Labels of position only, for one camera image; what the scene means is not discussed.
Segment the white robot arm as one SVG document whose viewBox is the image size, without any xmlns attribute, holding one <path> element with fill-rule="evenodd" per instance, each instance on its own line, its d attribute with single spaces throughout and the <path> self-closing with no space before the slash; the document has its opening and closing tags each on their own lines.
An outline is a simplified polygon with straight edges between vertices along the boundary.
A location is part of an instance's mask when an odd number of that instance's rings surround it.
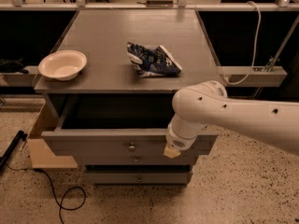
<svg viewBox="0 0 299 224">
<path fill-rule="evenodd" d="M 178 90 L 172 107 L 175 115 L 165 134 L 168 158 L 189 149 L 207 124 L 299 155 L 298 103 L 232 99 L 222 84 L 207 81 Z"/>
</svg>

